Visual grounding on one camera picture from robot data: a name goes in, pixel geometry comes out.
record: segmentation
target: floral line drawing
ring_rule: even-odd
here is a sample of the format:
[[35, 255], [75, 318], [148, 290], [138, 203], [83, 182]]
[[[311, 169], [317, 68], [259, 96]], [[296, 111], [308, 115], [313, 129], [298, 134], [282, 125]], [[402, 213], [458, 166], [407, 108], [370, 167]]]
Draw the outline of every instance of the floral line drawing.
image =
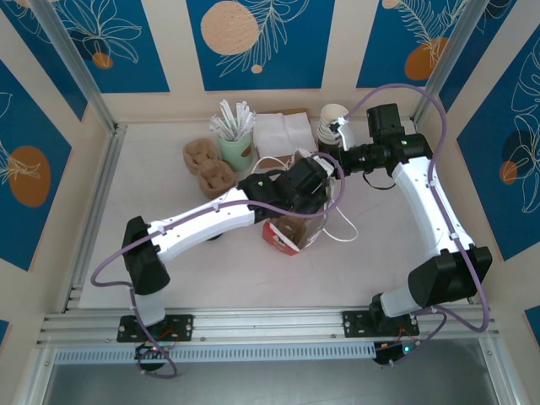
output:
[[486, 23], [488, 22], [488, 19], [502, 19], [508, 12], [513, 0], [504, 1], [506, 1], [506, 3], [504, 4], [489, 2], [486, 6], [482, 17], [480, 17], [480, 20], [476, 24], [477, 30], [479, 30], [482, 34], [486, 29]]
[[[432, 0], [381, 0], [383, 8], [397, 10], [404, 28], [418, 44], [405, 62], [405, 74], [412, 80], [426, 80], [445, 49], [451, 30], [463, 15], [471, 0], [445, 0], [440, 12], [435, 12]], [[492, 0], [476, 24], [481, 34], [488, 19], [501, 19], [512, 0]]]
[[[293, 5], [302, 1], [294, 11]], [[287, 45], [285, 25], [299, 17], [310, 0], [240, 0], [218, 2], [202, 18], [201, 29], [207, 45], [221, 56], [216, 66], [223, 67], [221, 78], [237, 68], [260, 73]], [[226, 14], [233, 15], [224, 21]]]
[[[0, 102], [4, 104], [3, 108], [0, 106], [0, 119], [6, 114], [13, 97], [10, 93], [0, 93]], [[40, 168], [40, 164], [37, 165], [25, 165], [23, 162], [15, 159], [8, 151], [3, 147], [2, 141], [0, 141], [0, 179], [2, 184], [5, 184], [10, 177], [17, 180], [18, 175], [24, 175], [40, 179], [41, 176], [37, 173]]]
[[[50, 43], [29, 8], [14, 0], [3, 1], [11, 4], [9, 9], [26, 30]], [[51, 5], [83, 59], [103, 69], [112, 67], [113, 56], [138, 62], [130, 41], [141, 35], [142, 27], [117, 18], [116, 0], [58, 0]]]
[[521, 65], [510, 108], [516, 113], [515, 142], [518, 143], [501, 167], [505, 184], [521, 181], [523, 213], [533, 213], [540, 207], [540, 39]]
[[402, 14], [405, 28], [414, 34], [418, 44], [429, 51], [431, 67], [439, 60], [442, 39], [462, 15], [467, 1], [456, 0], [451, 6], [446, 0], [446, 5], [438, 14], [435, 14], [430, 0], [397, 0], [393, 6]]
[[31, 34], [37, 36], [43, 42], [50, 44], [49, 37], [41, 28], [41, 24], [38, 22], [34, 13], [30, 9], [29, 5], [24, 6], [25, 3], [19, 3], [15, 0], [2, 0], [9, 11], [19, 20], [21, 26], [30, 32]]

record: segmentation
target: leaf pattern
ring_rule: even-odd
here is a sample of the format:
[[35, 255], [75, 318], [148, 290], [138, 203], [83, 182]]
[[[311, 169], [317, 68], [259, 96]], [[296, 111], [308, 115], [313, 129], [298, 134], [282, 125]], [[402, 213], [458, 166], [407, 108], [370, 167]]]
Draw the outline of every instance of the leaf pattern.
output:
[[[13, 95], [10, 93], [0, 93], [0, 118], [8, 112], [12, 97]], [[9, 177], [17, 179], [17, 175], [19, 174], [39, 179], [41, 177], [40, 174], [37, 173], [39, 168], [40, 164], [30, 166], [16, 160], [3, 147], [2, 141], [0, 140], [0, 180], [2, 184], [5, 184], [9, 180]]]
[[[264, 67], [272, 59], [273, 52], [278, 53], [280, 42], [287, 45], [287, 30], [285, 24], [300, 16], [310, 3], [310, 0], [245, 0], [241, 3], [255, 17], [259, 27], [256, 43], [247, 51], [237, 55], [222, 55], [217, 66], [224, 66], [219, 75], [221, 78], [237, 68], [242, 72], [254, 65]], [[291, 15], [292, 4], [303, 1], [302, 5]]]
[[[14, 0], [2, 1], [29, 32], [50, 43], [29, 8]], [[138, 62], [138, 53], [129, 41], [136, 40], [143, 28], [116, 17], [116, 0], [59, 0], [51, 5], [72, 40], [83, 44], [79, 51], [87, 51], [89, 56], [100, 52], [108, 57], [116, 55], [133, 63]]]
[[395, 7], [402, 14], [405, 28], [412, 32], [420, 45], [429, 50], [430, 65], [439, 60], [440, 40], [453, 27], [469, 0], [456, 0], [453, 6], [449, 0], [442, 11], [435, 14], [430, 0], [401, 0]]
[[540, 39], [521, 65], [520, 76], [512, 95], [510, 108], [516, 113], [514, 126], [520, 134], [520, 144], [512, 152], [509, 161], [516, 168], [530, 169], [512, 180], [521, 180], [523, 213], [533, 213], [540, 207]]

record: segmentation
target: paper cup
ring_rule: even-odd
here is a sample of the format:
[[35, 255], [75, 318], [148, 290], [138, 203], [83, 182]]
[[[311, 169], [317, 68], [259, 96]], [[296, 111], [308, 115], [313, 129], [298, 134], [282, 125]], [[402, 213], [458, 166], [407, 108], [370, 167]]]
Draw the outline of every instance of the paper cup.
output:
[[337, 144], [339, 143], [340, 139], [334, 138], [332, 135], [327, 135], [324, 132], [318, 132], [317, 137], [324, 143], [330, 143], [330, 144]]
[[319, 125], [318, 131], [327, 133], [328, 135], [332, 134], [332, 131], [330, 131], [330, 128], [328, 126], [326, 126], [326, 125], [322, 125], [322, 123]]
[[339, 104], [326, 104], [321, 110], [321, 122], [328, 125], [340, 116], [348, 114], [348, 110]]

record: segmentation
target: metal frame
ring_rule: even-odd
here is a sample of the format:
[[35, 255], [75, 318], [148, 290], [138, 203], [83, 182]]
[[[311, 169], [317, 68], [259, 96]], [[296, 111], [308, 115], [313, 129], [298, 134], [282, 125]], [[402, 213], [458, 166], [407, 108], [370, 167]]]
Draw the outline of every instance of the metal frame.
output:
[[[130, 310], [80, 310], [78, 300], [82, 292], [82, 282], [88, 267], [89, 254], [97, 237], [100, 218], [108, 197], [116, 163], [122, 147], [124, 132], [111, 140], [106, 153], [103, 170], [94, 195], [88, 227], [79, 250], [80, 257], [73, 269], [73, 281], [67, 294], [66, 306], [63, 313], [49, 314], [45, 317], [43, 327], [37, 342], [37, 351], [42, 353], [34, 363], [34, 378], [25, 389], [24, 398], [38, 398], [41, 403], [44, 398], [48, 380], [51, 378], [50, 366], [56, 359], [66, 354], [80, 354], [81, 351], [91, 352], [101, 357], [102, 363], [110, 363], [114, 358], [121, 358], [125, 353], [134, 349], [132, 343], [117, 343], [116, 333], [120, 317], [130, 315]], [[451, 305], [451, 308], [468, 321], [478, 324], [482, 320], [480, 305]], [[258, 310], [201, 310], [201, 309], [170, 309], [170, 314], [189, 313], [195, 316], [192, 338], [190, 343], [183, 343], [182, 349], [201, 353], [201, 357], [215, 351], [216, 348], [261, 349], [268, 345], [303, 347], [306, 344], [317, 347], [335, 347], [336, 345], [364, 345], [377, 341], [392, 341], [394, 337], [349, 339], [344, 336], [343, 311], [362, 311], [360, 308], [289, 308], [289, 309], [258, 309]], [[425, 338], [429, 331], [434, 330], [440, 323], [437, 315], [422, 316], [418, 319], [421, 331], [420, 337]], [[449, 319], [445, 328], [435, 337], [437, 339], [478, 338], [478, 334], [469, 331], [461, 323]], [[479, 341], [498, 341], [499, 332], [492, 319], [489, 329]], [[518, 391], [512, 389], [507, 381], [518, 381], [507, 374], [509, 358], [500, 355], [500, 351], [490, 350], [486, 363], [500, 403], [522, 404]]]
[[[71, 42], [52, 6], [46, 0], [28, 1], [36, 18], [85, 97], [89, 100], [90, 105], [112, 133], [89, 211], [89, 217], [86, 221], [86, 228], [78, 248], [77, 260], [73, 267], [72, 282], [69, 289], [65, 291], [64, 306], [59, 310], [59, 312], [63, 313], [49, 314], [45, 317], [36, 349], [31, 355], [27, 368], [28, 378], [21, 387], [17, 403], [33, 405], [43, 402], [51, 378], [52, 366], [57, 359], [64, 359], [65, 361], [68, 353], [74, 355], [86, 353], [85, 361], [90, 361], [89, 359], [92, 359], [92, 356], [98, 355], [105, 356], [103, 357], [104, 362], [111, 362], [111, 359], [115, 358], [115, 354], [129, 353], [134, 345], [116, 342], [119, 319], [123, 315], [129, 315], [129, 310], [80, 310], [78, 308], [82, 282], [94, 248], [116, 164], [122, 149], [126, 127], [117, 127], [95, 81], [89, 74], [84, 61]], [[452, 41], [449, 42], [443, 52], [427, 83], [426, 89], [431, 94], [437, 95], [440, 91], [488, 1], [469, 2], [467, 5], [464, 14], [452, 33]], [[428, 107], [425, 98], [418, 103], [413, 116], [415, 124], [419, 123]], [[479, 323], [482, 319], [482, 311], [479, 305], [450, 305], [450, 307], [470, 322]], [[192, 332], [193, 340], [190, 343], [183, 343], [179, 352], [201, 353], [202, 358], [204, 358], [205, 353], [216, 350], [223, 351], [224, 348], [231, 347], [257, 350], [261, 348], [302, 348], [311, 344], [315, 345], [311, 347], [317, 348], [351, 348], [372, 347], [373, 342], [393, 340], [394, 337], [345, 338], [342, 312], [365, 309], [365, 307], [259, 310], [172, 309], [169, 310], [169, 313], [189, 313], [195, 316]], [[428, 336], [429, 331], [434, 330], [439, 325], [439, 322], [440, 318], [436, 315], [420, 317], [418, 319], [418, 326], [421, 331], [420, 337], [425, 338]], [[529, 403], [519, 378], [513, 370], [510, 357], [501, 342], [499, 331], [493, 319], [489, 323], [488, 331], [481, 337], [466, 329], [459, 322], [449, 319], [445, 328], [435, 338], [478, 338], [499, 403], [503, 405]], [[344, 356], [341, 358], [358, 358], [358, 355], [352, 354], [352, 352], [340, 352], [339, 355]]]
[[[445, 50], [440, 55], [439, 61], [435, 65], [431, 76], [429, 76], [425, 89], [431, 95], [437, 97], [440, 90], [448, 79], [448, 75], [454, 68], [457, 58], [462, 54], [463, 48], [469, 41], [476, 24], [482, 17], [489, 0], [475, 0], [468, 2], [462, 16], [456, 23], [456, 28], [452, 31], [450, 39], [445, 46]], [[413, 113], [415, 125], [421, 125], [426, 116], [427, 110], [431, 107], [429, 100], [422, 96]]]
[[47, 0], [28, 0], [28, 4], [90, 106], [94, 108], [97, 116], [109, 131], [114, 132], [116, 129], [115, 119], [50, 2]]

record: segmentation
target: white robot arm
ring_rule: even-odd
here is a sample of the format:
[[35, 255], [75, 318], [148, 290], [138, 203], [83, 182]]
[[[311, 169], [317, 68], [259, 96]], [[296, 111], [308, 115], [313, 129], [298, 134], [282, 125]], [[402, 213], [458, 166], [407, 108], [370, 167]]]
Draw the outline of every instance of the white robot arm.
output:
[[[423, 135], [405, 135], [395, 105], [381, 105], [368, 111], [376, 121], [370, 121], [373, 143], [354, 146], [348, 136], [347, 148], [333, 153], [346, 176], [357, 171], [371, 172], [384, 168], [405, 194], [418, 223], [426, 246], [424, 264], [414, 269], [403, 286], [378, 294], [372, 305], [384, 317], [397, 317], [427, 306], [459, 300], [476, 294], [476, 287], [457, 250], [458, 236], [467, 248], [477, 275], [482, 280], [491, 264], [487, 248], [477, 248], [456, 218], [439, 183], [436, 172], [428, 183], [431, 150]], [[339, 121], [331, 129], [341, 136], [349, 133], [347, 123]], [[136, 293], [138, 310], [145, 325], [165, 317], [162, 291], [169, 282], [165, 264], [184, 250], [225, 231], [257, 223], [276, 214], [252, 205], [235, 205], [218, 209], [229, 201], [258, 201], [270, 203], [286, 211], [316, 213], [327, 201], [325, 185], [332, 175], [329, 164], [320, 158], [299, 160], [291, 169], [281, 173], [249, 175], [238, 187], [212, 202], [181, 215], [145, 224], [140, 217], [132, 219], [126, 230], [124, 246], [141, 237], [160, 231], [151, 242], [124, 254]], [[456, 235], [452, 234], [434, 199], [430, 187], [436, 187], [445, 210], [451, 218]], [[168, 224], [187, 218], [205, 208], [209, 211], [164, 232]]]

